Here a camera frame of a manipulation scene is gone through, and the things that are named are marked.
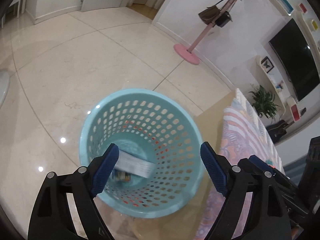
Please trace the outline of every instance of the light blue plastic basket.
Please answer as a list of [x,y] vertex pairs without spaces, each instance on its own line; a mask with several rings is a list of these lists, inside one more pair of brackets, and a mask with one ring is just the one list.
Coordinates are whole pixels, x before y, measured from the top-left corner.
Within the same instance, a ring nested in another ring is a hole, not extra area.
[[108,180],[98,196],[115,210],[140,218],[169,215],[195,195],[204,166],[200,132],[188,113],[171,99],[144,89],[127,89],[103,99],[84,122],[79,156],[83,166],[110,143],[153,162],[148,179]]

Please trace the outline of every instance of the patterned bedspread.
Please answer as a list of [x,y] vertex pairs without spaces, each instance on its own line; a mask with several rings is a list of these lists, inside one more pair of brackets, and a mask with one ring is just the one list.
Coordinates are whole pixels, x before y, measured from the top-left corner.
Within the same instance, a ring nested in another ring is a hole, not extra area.
[[[230,107],[224,109],[223,132],[220,155],[225,156],[231,165],[240,159],[256,155],[267,164],[283,172],[281,160],[257,114],[240,91],[237,91]],[[233,238],[242,234],[248,216],[252,193],[247,193],[240,220]],[[225,198],[215,187],[210,190],[206,209],[194,240],[203,240],[216,220]]]

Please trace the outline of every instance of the white chair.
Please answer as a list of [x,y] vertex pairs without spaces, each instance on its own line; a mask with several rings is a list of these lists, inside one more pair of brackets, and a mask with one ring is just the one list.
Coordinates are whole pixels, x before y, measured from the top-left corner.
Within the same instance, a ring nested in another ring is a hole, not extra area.
[[[16,5],[18,4],[18,10],[17,10],[17,18],[19,18],[19,13],[20,13],[20,4],[21,4],[21,0],[13,0],[12,3],[10,4],[10,6],[14,5],[14,10],[13,10],[13,14],[15,13],[16,10]],[[24,10],[26,8],[26,0],[22,0],[22,8],[21,8],[21,13],[24,13]],[[3,28],[3,24],[5,22],[5,14],[1,19],[1,28]]]

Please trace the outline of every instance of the potted plant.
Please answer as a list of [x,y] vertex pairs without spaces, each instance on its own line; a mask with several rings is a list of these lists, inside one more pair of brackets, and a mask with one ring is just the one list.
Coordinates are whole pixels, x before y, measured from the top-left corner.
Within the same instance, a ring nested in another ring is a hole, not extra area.
[[276,95],[267,92],[263,86],[260,86],[256,91],[250,91],[253,94],[254,103],[252,106],[256,109],[259,117],[266,116],[274,119],[277,112],[277,106],[273,101]]

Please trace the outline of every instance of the flat screen tv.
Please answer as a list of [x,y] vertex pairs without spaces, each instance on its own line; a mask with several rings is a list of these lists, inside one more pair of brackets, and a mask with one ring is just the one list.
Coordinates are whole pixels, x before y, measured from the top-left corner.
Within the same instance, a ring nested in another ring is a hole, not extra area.
[[298,100],[302,100],[320,80],[310,47],[294,19],[269,43],[286,69]]

